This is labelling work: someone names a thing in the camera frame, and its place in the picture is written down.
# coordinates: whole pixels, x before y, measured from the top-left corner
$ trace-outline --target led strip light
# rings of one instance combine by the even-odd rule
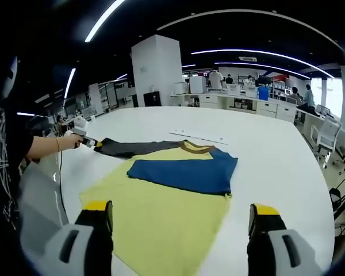
[[[302,76],[303,78],[306,78],[306,79],[311,79],[308,76],[305,76],[305,75],[302,75],[302,74],[299,74],[299,73],[296,73],[296,72],[293,72],[293,71],[290,71],[290,70],[287,70],[287,69],[283,69],[283,68],[279,68],[279,67],[273,67],[273,66],[268,66],[268,65],[263,65],[263,64],[245,63],[245,62],[215,62],[215,64],[238,64],[238,65],[251,65],[251,66],[259,66],[259,67],[267,67],[267,68],[272,68],[272,69],[286,71],[286,72],[289,72],[289,73],[292,73],[292,74],[296,74],[296,75]]]
[[[248,49],[218,49],[218,50],[207,50],[207,51],[199,51],[199,52],[193,52],[191,53],[192,55],[198,55],[198,54],[201,54],[201,53],[216,53],[216,52],[249,52],[249,53],[263,53],[263,54],[266,54],[266,55],[273,55],[273,56],[279,56],[281,58],[285,58],[285,59],[291,59],[291,60],[294,60],[295,62],[299,62],[299,63],[302,63],[302,64],[305,64],[307,66],[310,66],[320,72],[322,72],[323,74],[326,74],[328,75],[330,78],[334,79],[335,77],[332,76],[331,74],[327,73],[326,71],[322,70],[321,68],[318,68],[317,66],[314,66],[314,65],[311,65],[310,63],[308,62],[304,62],[300,59],[296,59],[294,57],[291,57],[291,56],[285,56],[285,55],[281,55],[279,53],[272,53],[272,52],[265,52],[265,51],[257,51],[257,50],[248,50]]]

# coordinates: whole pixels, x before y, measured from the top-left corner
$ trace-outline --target ceiling light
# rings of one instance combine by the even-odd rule
[[[268,66],[268,65],[262,65],[262,64],[256,64],[256,63],[244,63],[244,62],[215,62],[215,64],[238,64],[238,65],[251,65],[251,66],[259,66],[259,67],[268,67],[268,68],[272,68],[272,69],[276,69],[276,70],[281,70],[281,71],[286,71],[292,74],[296,74],[299,76],[302,76],[303,78],[306,79],[310,79],[310,77],[287,70],[287,69],[283,69],[283,68],[279,68],[279,67],[273,67],[273,66]]]
[[[305,64],[307,66],[310,66],[310,67],[312,67],[312,68],[322,72],[323,74],[328,75],[329,77],[331,77],[333,79],[335,78],[334,76],[332,76],[331,74],[329,74],[326,71],[322,70],[321,68],[318,68],[317,66],[311,65],[308,62],[304,62],[304,61],[302,61],[300,59],[296,59],[296,58],[291,57],[291,56],[280,55],[279,53],[257,51],[257,50],[247,50],[247,49],[219,49],[219,50],[208,50],[208,51],[193,52],[191,54],[192,55],[196,55],[196,54],[199,54],[199,53],[215,53],[215,52],[251,52],[251,53],[263,53],[263,54],[267,54],[267,55],[279,56],[279,57],[282,57],[282,58],[291,59],[291,60],[294,60],[296,62]]]
[[[60,93],[60,92],[63,91],[63,90],[64,90],[64,88],[61,88],[61,89],[59,89],[58,91],[55,91],[54,94]]]
[[[196,66],[195,64],[191,64],[191,65],[184,65],[182,66],[182,68],[185,68],[185,67],[192,67],[192,66]]]
[[[33,113],[23,113],[23,112],[17,112],[17,115],[22,115],[22,116],[35,116]]]
[[[128,74],[124,74],[123,76],[119,76],[116,80],[122,79],[123,77],[127,76]]]
[[[92,30],[88,34],[85,42],[90,42],[94,35],[97,33],[98,29],[101,25],[108,19],[108,17],[115,12],[115,10],[124,2],[125,0],[116,0],[109,6],[109,8],[104,12],[104,14],[97,20],[96,24],[94,24]]]
[[[68,80],[68,83],[67,83],[67,88],[65,88],[64,99],[66,99],[67,96],[68,96],[69,86],[70,86],[71,80],[72,80],[72,78],[73,78],[73,76],[74,76],[74,72],[75,72],[75,68],[73,68],[73,69],[71,70],[71,72],[70,72],[69,80]]]
[[[43,100],[45,100],[45,99],[48,99],[50,97],[50,95],[49,94],[46,94],[45,96],[43,96],[43,97],[41,97],[41,98],[39,98],[39,99],[36,99],[34,102],[35,103],[39,103],[39,102],[42,102]]]

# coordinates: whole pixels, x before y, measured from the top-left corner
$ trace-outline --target drawer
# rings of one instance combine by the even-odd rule
[[[217,96],[205,96],[205,95],[200,95],[200,102],[213,102],[213,103],[217,103]]]
[[[271,112],[267,110],[257,109],[257,114],[266,117],[276,118],[276,112]]]
[[[286,106],[277,106],[277,114],[280,116],[290,116],[290,117],[295,117],[296,109],[295,108],[290,108]]]
[[[283,120],[283,121],[288,121],[288,122],[294,123],[295,116],[288,116],[288,115],[285,115],[285,114],[282,114],[282,113],[279,114],[278,111],[277,111],[276,119],[280,119],[280,120]]]
[[[277,111],[277,104],[275,103],[267,103],[267,102],[258,102],[257,109],[267,110],[271,112]]]
[[[217,103],[214,102],[200,102],[201,108],[219,108]]]

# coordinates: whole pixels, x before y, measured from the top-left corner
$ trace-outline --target white table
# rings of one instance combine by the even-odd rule
[[[213,144],[239,158],[231,179],[230,210],[199,275],[247,275],[249,210],[254,202],[276,208],[286,226],[315,249],[319,266],[328,268],[334,250],[331,201],[320,167],[293,124],[229,110],[130,108],[98,117],[87,135],[120,142],[183,140],[169,134],[174,129],[224,136],[228,145],[191,141]],[[63,195],[70,222],[81,211],[79,193],[122,162],[84,146],[64,151]],[[118,258],[113,258],[112,270],[113,275],[134,275]]]

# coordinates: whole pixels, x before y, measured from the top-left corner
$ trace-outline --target white lab coat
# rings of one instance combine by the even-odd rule
[[[212,89],[222,89],[223,86],[221,85],[221,81],[224,79],[224,77],[221,75],[220,72],[217,72],[216,70],[212,71],[211,74],[209,74],[209,81],[211,82],[211,88]]]

